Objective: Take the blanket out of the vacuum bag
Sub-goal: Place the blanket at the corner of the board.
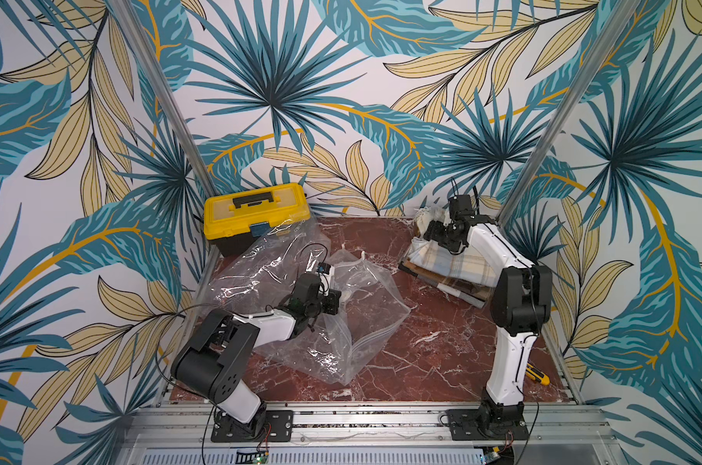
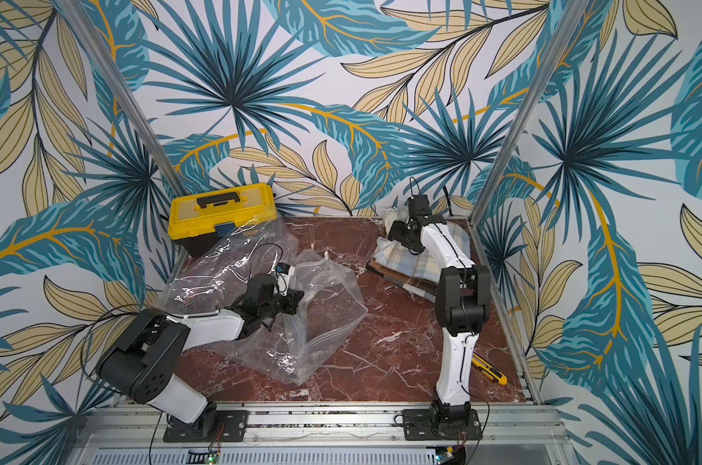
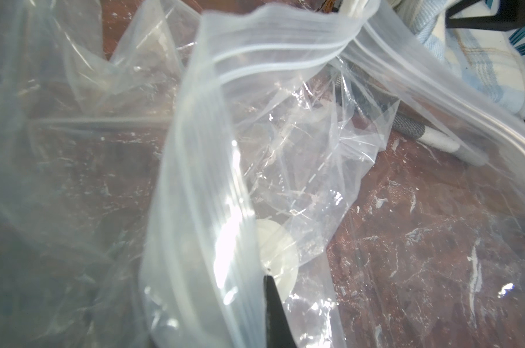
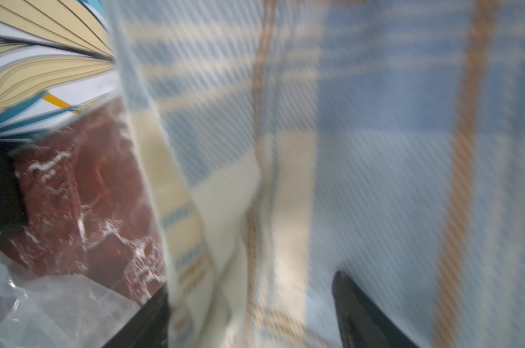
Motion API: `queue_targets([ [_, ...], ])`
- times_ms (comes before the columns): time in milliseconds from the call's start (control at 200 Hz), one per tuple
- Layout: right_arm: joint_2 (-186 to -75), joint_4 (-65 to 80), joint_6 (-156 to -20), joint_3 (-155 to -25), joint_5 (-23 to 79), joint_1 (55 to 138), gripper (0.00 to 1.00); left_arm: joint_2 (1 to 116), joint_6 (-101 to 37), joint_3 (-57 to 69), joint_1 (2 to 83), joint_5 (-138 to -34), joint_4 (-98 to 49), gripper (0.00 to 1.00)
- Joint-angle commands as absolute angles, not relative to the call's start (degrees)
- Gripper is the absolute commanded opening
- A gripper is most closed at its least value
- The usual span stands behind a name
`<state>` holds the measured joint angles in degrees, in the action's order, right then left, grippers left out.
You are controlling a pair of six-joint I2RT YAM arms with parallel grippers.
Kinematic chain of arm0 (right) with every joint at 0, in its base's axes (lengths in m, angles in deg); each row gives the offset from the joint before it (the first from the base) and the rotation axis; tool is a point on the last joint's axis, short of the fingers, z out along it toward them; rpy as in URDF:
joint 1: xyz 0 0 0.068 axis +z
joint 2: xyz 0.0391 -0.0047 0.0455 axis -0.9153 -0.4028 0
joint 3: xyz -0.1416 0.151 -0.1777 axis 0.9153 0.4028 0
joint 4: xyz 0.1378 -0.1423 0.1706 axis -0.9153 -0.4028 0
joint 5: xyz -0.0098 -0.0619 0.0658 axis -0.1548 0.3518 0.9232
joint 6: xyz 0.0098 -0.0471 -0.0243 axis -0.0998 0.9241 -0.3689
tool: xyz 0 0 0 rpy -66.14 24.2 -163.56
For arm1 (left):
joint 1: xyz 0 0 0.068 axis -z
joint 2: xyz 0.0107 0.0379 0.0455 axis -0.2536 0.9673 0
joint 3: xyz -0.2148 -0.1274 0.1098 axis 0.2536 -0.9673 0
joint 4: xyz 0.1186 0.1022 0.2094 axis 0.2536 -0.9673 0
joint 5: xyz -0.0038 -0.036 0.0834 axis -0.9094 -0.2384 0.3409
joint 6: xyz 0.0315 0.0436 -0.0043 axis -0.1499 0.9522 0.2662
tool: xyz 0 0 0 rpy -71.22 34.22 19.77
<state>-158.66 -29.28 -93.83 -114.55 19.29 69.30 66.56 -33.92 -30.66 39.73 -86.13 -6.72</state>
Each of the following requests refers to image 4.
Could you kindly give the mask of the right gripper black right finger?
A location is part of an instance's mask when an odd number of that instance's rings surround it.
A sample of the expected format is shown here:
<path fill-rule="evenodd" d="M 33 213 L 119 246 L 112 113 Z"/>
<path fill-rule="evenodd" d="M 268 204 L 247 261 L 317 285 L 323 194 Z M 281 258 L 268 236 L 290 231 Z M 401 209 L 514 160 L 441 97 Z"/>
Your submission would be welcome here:
<path fill-rule="evenodd" d="M 343 348 L 417 347 L 347 273 L 336 272 L 332 294 Z"/>

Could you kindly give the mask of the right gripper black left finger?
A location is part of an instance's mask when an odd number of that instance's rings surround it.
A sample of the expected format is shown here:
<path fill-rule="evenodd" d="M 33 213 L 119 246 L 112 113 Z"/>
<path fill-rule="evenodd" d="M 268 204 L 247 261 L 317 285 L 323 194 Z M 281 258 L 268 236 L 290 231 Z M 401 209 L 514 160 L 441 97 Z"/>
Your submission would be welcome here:
<path fill-rule="evenodd" d="M 164 284 L 103 348 L 161 348 L 168 346 L 171 308 Z"/>

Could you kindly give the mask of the clear plastic vacuum bag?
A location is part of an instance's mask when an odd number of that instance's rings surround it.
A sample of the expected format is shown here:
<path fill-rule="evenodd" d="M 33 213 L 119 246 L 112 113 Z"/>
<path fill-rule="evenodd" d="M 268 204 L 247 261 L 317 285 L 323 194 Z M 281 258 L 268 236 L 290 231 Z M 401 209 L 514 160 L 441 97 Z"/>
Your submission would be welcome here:
<path fill-rule="evenodd" d="M 0 347 L 103 347 L 138 311 L 83 275 L 38 277 L 0 252 Z"/>

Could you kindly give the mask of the cream blue plaid blanket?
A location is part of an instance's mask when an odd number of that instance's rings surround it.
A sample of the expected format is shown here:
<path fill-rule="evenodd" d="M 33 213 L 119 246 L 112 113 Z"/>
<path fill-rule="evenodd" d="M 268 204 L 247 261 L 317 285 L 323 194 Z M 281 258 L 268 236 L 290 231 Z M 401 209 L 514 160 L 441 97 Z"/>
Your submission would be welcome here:
<path fill-rule="evenodd" d="M 525 347 L 525 1 L 105 1 L 167 347 Z"/>

